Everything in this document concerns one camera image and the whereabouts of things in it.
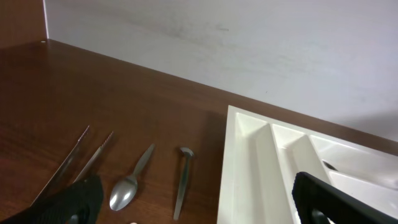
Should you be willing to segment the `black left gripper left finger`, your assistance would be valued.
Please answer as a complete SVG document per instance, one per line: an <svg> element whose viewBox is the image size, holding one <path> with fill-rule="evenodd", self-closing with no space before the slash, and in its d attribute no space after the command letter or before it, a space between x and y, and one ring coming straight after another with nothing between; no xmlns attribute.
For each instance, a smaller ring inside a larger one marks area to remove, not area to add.
<svg viewBox="0 0 398 224"><path fill-rule="evenodd" d="M79 180L60 192L1 221L1 224L66 223L73 215L79 223L95 223L104 199L98 175Z"/></svg>

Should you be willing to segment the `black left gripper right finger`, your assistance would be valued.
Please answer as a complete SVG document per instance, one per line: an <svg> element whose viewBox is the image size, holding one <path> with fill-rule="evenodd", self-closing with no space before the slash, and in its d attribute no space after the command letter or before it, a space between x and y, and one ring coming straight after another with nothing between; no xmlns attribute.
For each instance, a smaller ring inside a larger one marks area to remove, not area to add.
<svg viewBox="0 0 398 224"><path fill-rule="evenodd" d="M295 176L292 196L302 224L397 224L397 219L360 202L307 172Z"/></svg>

